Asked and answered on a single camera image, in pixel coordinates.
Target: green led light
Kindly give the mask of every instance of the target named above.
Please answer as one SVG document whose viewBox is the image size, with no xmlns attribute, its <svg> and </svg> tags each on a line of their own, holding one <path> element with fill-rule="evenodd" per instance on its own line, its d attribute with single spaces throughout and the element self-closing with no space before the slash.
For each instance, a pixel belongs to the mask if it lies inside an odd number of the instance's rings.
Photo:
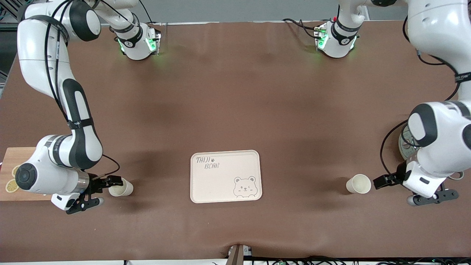
<svg viewBox="0 0 471 265">
<path fill-rule="evenodd" d="M 356 40 L 357 40 L 357 37 L 355 36 L 355 38 L 352 40 L 352 45 L 350 46 L 350 50 L 353 49 Z"/>
<path fill-rule="evenodd" d="M 329 36 L 327 34 L 324 34 L 324 36 L 322 36 L 318 44 L 319 49 L 323 49 L 325 47 L 325 44 L 327 43 L 328 39 L 329 39 Z"/>
<path fill-rule="evenodd" d="M 149 46 L 150 51 L 155 51 L 157 48 L 155 47 L 155 41 L 152 39 L 146 38 L 146 43 Z"/>
<path fill-rule="evenodd" d="M 121 51 L 124 52 L 124 48 L 122 47 L 121 41 L 118 39 L 119 46 L 121 47 Z"/>
</svg>

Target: bear illustration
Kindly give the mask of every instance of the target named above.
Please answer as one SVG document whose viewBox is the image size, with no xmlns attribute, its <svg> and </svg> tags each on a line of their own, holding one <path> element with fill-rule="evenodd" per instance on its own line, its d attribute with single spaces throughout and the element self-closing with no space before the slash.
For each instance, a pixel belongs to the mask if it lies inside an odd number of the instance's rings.
<svg viewBox="0 0 471 265">
<path fill-rule="evenodd" d="M 239 177 L 234 179 L 234 195 L 237 198 L 250 198 L 254 197 L 259 192 L 255 186 L 255 177 L 250 176 L 248 179 L 241 179 Z"/>
</svg>

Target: wires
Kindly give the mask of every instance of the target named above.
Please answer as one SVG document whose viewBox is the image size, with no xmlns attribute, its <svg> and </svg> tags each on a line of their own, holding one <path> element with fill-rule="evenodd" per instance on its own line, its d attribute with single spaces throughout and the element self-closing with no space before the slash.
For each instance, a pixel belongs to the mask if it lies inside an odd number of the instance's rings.
<svg viewBox="0 0 471 265">
<path fill-rule="evenodd" d="M 299 20 L 299 23 L 294 21 L 293 19 L 291 18 L 285 18 L 283 19 L 282 21 L 290 21 L 290 22 L 293 22 L 296 26 L 298 27 L 302 27 L 304 29 L 304 32 L 306 32 L 307 35 L 309 35 L 309 37 L 313 38 L 313 39 L 317 39 L 317 40 L 320 40 L 320 37 L 318 36 L 314 36 L 314 35 L 311 35 L 308 30 L 314 30 L 314 27 L 308 27 L 308 26 L 305 26 L 304 23 L 302 22 L 302 19 Z"/>
<path fill-rule="evenodd" d="M 61 17 L 60 17 L 60 22 L 62 22 L 63 18 L 64 18 L 64 15 L 65 15 L 65 12 L 67 10 L 67 7 L 73 2 L 73 0 L 67 0 L 67 1 L 64 1 L 62 3 L 60 3 L 58 5 L 58 7 L 54 10 L 54 12 L 52 13 L 51 17 L 54 17 L 56 15 L 56 13 L 59 11 L 59 9 L 65 4 L 65 7 L 64 9 L 62 10 L 62 14 L 61 14 Z M 47 78 L 48 78 L 48 82 L 49 82 L 49 87 L 51 88 L 51 92 L 52 92 L 52 95 L 54 97 L 54 100 L 56 101 L 57 105 L 59 106 L 59 109 L 61 110 L 62 112 L 62 115 L 64 116 L 65 120 L 68 121 L 68 118 L 67 118 L 67 114 L 65 113 L 64 111 L 64 107 L 62 106 L 62 102 L 61 102 L 61 99 L 60 99 L 60 95 L 59 95 L 59 85 L 58 85 L 58 69 L 59 69 L 59 45 L 60 45 L 60 37 L 61 37 L 61 33 L 60 33 L 60 30 L 57 30 L 57 42 L 56 42 L 56 69 L 55 69 L 55 77 L 54 77 L 54 81 L 55 81 L 55 86 L 56 86 L 56 89 L 54 90 L 54 87 L 52 85 L 52 78 L 50 76 L 50 67 L 49 67 L 49 58 L 52 58 L 51 55 L 48 55 L 48 40 L 49 40 L 49 34 L 50 34 L 50 29 L 51 29 L 51 24 L 48 24 L 48 27 L 46 29 L 46 36 L 45 36 L 45 40 L 44 40 L 44 61 L 45 61 L 45 66 L 46 66 L 46 74 L 47 74 Z M 115 172 L 117 172 L 118 170 L 120 170 L 121 166 L 119 165 L 119 163 L 114 160 L 113 158 L 103 154 L 104 157 L 106 157 L 107 159 L 110 159 L 111 161 L 113 161 L 117 166 L 118 168 L 114 171 L 111 171 L 109 173 L 106 173 L 106 174 L 103 174 L 101 175 L 100 177 L 103 177 L 103 176 L 107 176 L 107 175 L 110 175 L 110 174 L 113 174 Z"/>
<path fill-rule="evenodd" d="M 108 4 L 107 2 L 101 0 L 102 3 L 104 3 L 105 5 L 107 5 L 109 8 L 111 8 L 116 14 L 118 14 L 119 16 L 121 16 L 122 18 L 124 18 L 127 22 L 129 22 L 131 25 L 135 26 L 135 27 L 139 27 L 139 25 L 136 25 L 134 24 L 133 22 L 129 21 L 125 16 L 123 16 L 123 14 L 121 14 L 120 12 L 118 12 L 116 9 L 114 9 L 110 4 Z"/>
<path fill-rule="evenodd" d="M 139 3 L 141 3 L 141 6 L 144 8 L 144 11 L 147 14 L 147 17 L 149 18 L 149 23 L 153 23 L 152 19 L 150 18 L 149 12 L 147 12 L 146 6 L 142 3 L 142 0 L 139 0 Z"/>
<path fill-rule="evenodd" d="M 112 159 L 111 157 L 109 157 L 109 156 L 107 156 L 107 155 L 105 155 L 105 154 L 103 154 L 103 156 L 106 157 L 107 159 L 110 159 L 111 161 L 113 161 L 113 163 L 115 163 L 115 164 L 118 166 L 118 168 L 116 168 L 115 170 L 113 170 L 113 171 L 111 171 L 111 172 L 108 172 L 108 173 L 105 173 L 105 174 L 101 174 L 101 175 L 99 175 L 99 176 L 96 176 L 96 177 L 94 177 L 92 180 L 96 180 L 96 179 L 99 179 L 99 178 L 102 178 L 102 177 L 111 175 L 111 174 L 113 174 L 113 173 L 118 172 L 118 171 L 121 169 L 120 164 L 119 164 L 116 160 Z"/>
<path fill-rule="evenodd" d="M 402 127 L 402 130 L 401 130 L 401 138 L 402 138 L 402 141 L 404 141 L 404 143 L 406 143 L 407 145 L 409 146 L 412 146 L 412 147 L 420 147 L 420 145 L 415 145 L 413 143 L 410 143 L 409 141 L 406 140 L 406 138 L 404 137 L 404 129 L 406 128 L 407 125 L 404 125 Z"/>
<path fill-rule="evenodd" d="M 324 256 L 310 256 L 307 258 L 274 258 L 274 257 L 244 257 L 244 261 L 251 261 L 254 264 L 255 261 L 263 261 L 267 265 L 276 265 L 276 264 L 297 264 L 297 265 L 346 265 L 344 262 L 352 262 L 352 265 L 359 265 L 360 262 L 366 262 L 371 265 L 425 265 L 422 263 L 434 263 L 440 265 L 459 265 L 462 263 L 471 265 L 471 258 L 439 258 L 439 257 L 422 257 L 422 258 L 388 258 L 378 259 L 378 258 L 332 258 Z"/>
<path fill-rule="evenodd" d="M 386 140 L 389 138 L 389 136 L 396 130 L 398 129 L 401 125 L 405 124 L 407 122 L 407 120 L 405 121 L 402 121 L 401 123 L 399 123 L 398 125 L 394 126 L 394 128 L 392 128 L 387 134 L 386 136 L 384 137 L 383 139 L 383 142 L 381 143 L 381 148 L 380 148 L 380 160 L 381 160 L 381 164 L 383 165 L 384 167 L 384 170 L 386 170 L 386 172 L 391 175 L 391 171 L 389 171 L 388 167 L 386 166 L 386 164 L 384 163 L 384 159 L 382 157 L 382 153 L 383 153 L 383 149 L 384 149 L 384 144 L 386 143 Z"/>
<path fill-rule="evenodd" d="M 404 38 L 410 43 L 409 37 L 408 37 L 407 32 L 406 32 L 407 18 L 408 18 L 408 16 L 406 16 L 406 18 L 404 19 L 404 23 L 402 24 L 402 34 L 404 35 Z M 442 59 L 440 59 L 440 58 L 438 58 L 438 57 L 436 57 L 436 56 L 432 56 L 432 57 L 435 58 L 436 60 L 440 61 L 440 63 L 429 63 L 429 62 L 423 60 L 423 58 L 421 57 L 421 53 L 420 53 L 419 50 L 417 51 L 417 56 L 418 56 L 418 58 L 419 58 L 419 60 L 420 60 L 421 62 L 423 62 L 423 63 L 425 63 L 425 64 L 427 64 L 427 65 L 431 65 L 431 66 L 446 65 L 446 66 L 448 66 L 448 67 L 453 71 L 453 73 L 454 73 L 455 75 L 458 74 L 458 71 L 457 71 L 451 64 L 447 63 L 446 61 L 444 61 L 444 60 L 442 60 Z M 456 95 L 456 93 L 458 93 L 459 88 L 460 88 L 460 83 L 457 83 L 457 84 L 456 84 L 456 87 L 455 87 L 455 90 L 453 90 L 453 92 L 450 94 L 450 96 L 448 96 L 444 101 L 450 100 L 452 97 L 454 97 L 454 96 Z M 380 160 L 381 160 L 381 164 L 382 164 L 382 166 L 384 167 L 384 170 L 386 170 L 386 172 L 387 172 L 389 175 L 391 175 L 391 172 L 389 171 L 389 169 L 388 169 L 387 166 L 385 165 L 384 160 L 383 160 L 383 156 L 382 156 L 383 149 L 384 149 L 384 144 L 385 144 L 386 140 L 388 139 L 388 137 L 389 137 L 396 129 L 398 129 L 401 125 L 405 124 L 407 121 L 408 121 L 408 120 L 402 121 L 401 123 L 399 123 L 398 125 L 396 125 L 394 128 L 392 128 L 392 129 L 386 134 L 386 136 L 384 137 L 383 142 L 382 142 L 382 144 L 381 144 L 381 148 L 380 148 Z M 419 145 L 414 145 L 414 144 L 409 143 L 409 142 L 406 141 L 406 139 L 405 139 L 405 137 L 404 137 L 404 129 L 405 129 L 405 127 L 406 127 L 406 125 L 404 125 L 404 127 L 402 128 L 401 134 L 400 134 L 402 140 L 403 140 L 405 143 L 407 143 L 408 145 L 412 146 L 412 147 L 416 147 L 416 148 L 420 147 Z"/>
<path fill-rule="evenodd" d="M 407 19 L 408 19 L 409 16 L 406 16 L 406 18 L 404 19 L 404 23 L 402 24 L 402 34 L 404 35 L 404 38 L 410 43 L 410 40 L 409 40 L 409 36 L 407 35 L 407 32 L 406 32 L 406 23 L 407 23 Z M 445 65 L 445 63 L 441 62 L 441 63 L 429 63 L 427 61 L 425 61 L 423 58 L 422 58 L 422 54 L 419 50 L 417 50 L 417 57 L 419 58 L 419 60 L 423 63 L 425 63 L 426 65 L 429 65 L 429 66 L 442 66 L 442 65 Z"/>
<path fill-rule="evenodd" d="M 58 5 L 58 7 L 54 10 L 54 12 L 52 13 L 51 17 L 54 17 L 56 15 L 56 13 L 59 11 L 59 9 L 64 5 L 64 4 L 69 4 L 71 3 L 72 0 L 68 0 L 68 1 L 64 1 L 62 3 L 60 3 Z M 54 97 L 54 100 L 56 101 L 57 105 L 59 106 L 59 109 L 61 110 L 62 112 L 62 115 L 64 116 L 65 120 L 68 121 L 67 119 L 67 115 L 65 114 L 65 111 L 64 111 L 64 108 L 62 107 L 62 104 L 60 102 L 60 95 L 58 94 L 58 89 L 57 89 L 57 85 L 56 85 L 56 90 L 54 91 L 54 87 L 52 85 L 52 80 L 51 80 L 51 74 L 49 72 L 49 60 L 48 58 L 51 58 L 52 56 L 48 55 L 48 39 L 49 39 L 49 33 L 50 33 L 50 30 L 51 30 L 51 24 L 48 24 L 48 27 L 46 29 L 46 37 L 45 37 L 45 40 L 44 40 L 44 63 L 45 63 L 45 66 L 46 66 L 46 74 L 48 76 L 48 82 L 49 82 L 49 87 L 51 88 L 51 92 L 52 92 L 52 95 Z M 57 31 L 57 35 L 58 35 L 58 42 L 60 41 L 60 32 L 59 30 Z M 59 58 L 59 55 L 58 55 L 58 50 L 57 50 L 57 54 L 56 54 L 56 84 L 57 84 L 57 67 L 58 67 L 58 58 Z"/>
<path fill-rule="evenodd" d="M 402 34 L 404 35 L 404 38 L 410 43 L 409 36 L 406 33 L 406 23 L 408 17 L 409 16 L 406 16 L 406 18 L 404 19 L 404 23 L 402 24 Z"/>
<path fill-rule="evenodd" d="M 283 19 L 282 21 L 285 21 L 285 22 L 286 22 L 286 21 L 290 21 L 290 22 L 293 22 L 293 23 L 294 23 L 296 26 L 298 26 L 298 27 L 304 27 L 304 28 L 306 28 L 306 29 L 314 30 L 313 27 L 303 26 L 303 25 L 301 25 L 301 24 L 298 23 L 297 21 L 294 21 L 294 20 L 291 19 L 291 18 L 285 18 L 285 19 Z"/>
</svg>

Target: black joint band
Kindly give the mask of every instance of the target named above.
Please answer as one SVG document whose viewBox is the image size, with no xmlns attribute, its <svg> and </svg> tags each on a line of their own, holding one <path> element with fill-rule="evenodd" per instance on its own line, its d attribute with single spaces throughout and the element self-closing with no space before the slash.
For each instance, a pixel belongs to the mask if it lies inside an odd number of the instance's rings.
<svg viewBox="0 0 471 265">
<path fill-rule="evenodd" d="M 335 29 L 335 24 L 332 24 L 331 32 L 334 39 L 336 39 L 339 42 L 339 45 L 342 45 L 342 46 L 349 45 L 352 42 L 352 40 L 354 40 L 355 37 L 357 36 L 357 34 L 353 34 L 347 37 L 338 33 L 337 30 Z"/>
<path fill-rule="evenodd" d="M 127 28 L 123 28 L 123 29 L 113 28 L 114 32 L 115 33 L 126 33 L 126 32 L 131 31 L 135 27 L 134 25 L 139 25 L 139 19 L 136 16 L 136 14 L 132 13 L 132 16 L 133 16 L 132 24 L 130 24 Z"/>
<path fill-rule="evenodd" d="M 101 0 L 95 0 L 95 3 L 93 4 L 93 6 L 91 7 L 91 9 L 95 9 L 97 8 L 98 4 L 101 2 Z"/>
<path fill-rule="evenodd" d="M 67 46 L 69 44 L 69 39 L 70 39 L 69 33 L 67 32 L 66 28 L 60 21 L 46 15 L 35 15 L 35 16 L 29 17 L 28 19 L 40 20 L 48 24 L 51 24 L 51 26 L 56 28 L 62 34 L 62 36 L 65 39 L 65 45 Z"/>
<path fill-rule="evenodd" d="M 138 33 L 130 38 L 130 39 L 122 39 L 122 38 L 118 38 L 118 40 L 120 40 L 121 44 L 128 47 L 128 48 L 134 48 L 136 46 L 136 43 L 142 38 L 142 34 L 143 34 L 143 30 L 142 30 L 142 27 L 139 26 L 139 31 Z"/>
<path fill-rule="evenodd" d="M 466 81 L 471 81 L 471 72 L 455 75 L 455 82 L 463 83 Z"/>
<path fill-rule="evenodd" d="M 93 125 L 93 119 L 89 118 L 89 119 L 80 120 L 80 121 L 67 121 L 67 125 L 69 126 L 71 130 L 77 130 L 83 127 Z"/>
<path fill-rule="evenodd" d="M 397 0 L 371 0 L 371 2 L 378 7 L 388 7 L 394 5 Z"/>
<path fill-rule="evenodd" d="M 359 26 L 358 28 L 346 27 L 346 26 L 342 25 L 342 23 L 340 23 L 340 21 L 338 19 L 335 21 L 335 23 L 339 26 L 339 28 L 341 28 L 342 30 L 344 30 L 346 32 L 357 32 L 361 28 L 361 26 Z"/>
</svg>

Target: wooden cutting board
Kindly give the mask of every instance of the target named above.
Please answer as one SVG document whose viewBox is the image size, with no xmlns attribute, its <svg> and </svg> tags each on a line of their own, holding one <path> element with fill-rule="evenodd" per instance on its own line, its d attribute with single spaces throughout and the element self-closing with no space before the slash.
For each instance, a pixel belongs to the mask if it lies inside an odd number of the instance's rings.
<svg viewBox="0 0 471 265">
<path fill-rule="evenodd" d="M 0 201 L 51 200 L 51 195 L 31 193 L 22 189 L 12 193 L 6 190 L 8 181 L 15 178 L 12 172 L 13 168 L 28 160 L 35 149 L 35 147 L 10 147 L 7 149 L 0 169 Z"/>
</svg>

